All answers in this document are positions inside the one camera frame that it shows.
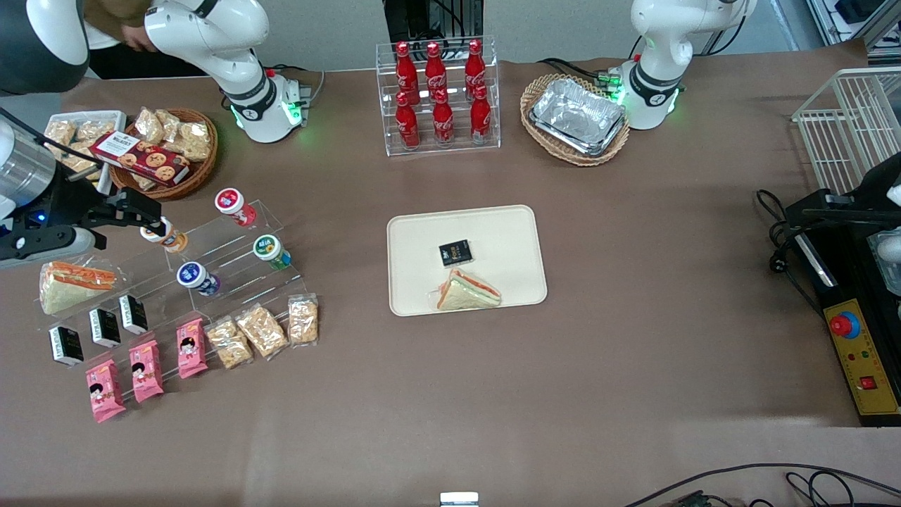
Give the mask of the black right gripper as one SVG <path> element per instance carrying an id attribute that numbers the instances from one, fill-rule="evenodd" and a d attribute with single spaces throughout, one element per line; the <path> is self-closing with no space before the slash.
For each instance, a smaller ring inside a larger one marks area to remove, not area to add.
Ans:
<path id="1" fill-rule="evenodd" d="M 138 189 L 119 189 L 104 196 L 87 180 L 71 182 L 63 176 L 2 221 L 1 240 L 3 245 L 68 245 L 77 228 L 104 225 L 166 232 L 160 202 Z"/>

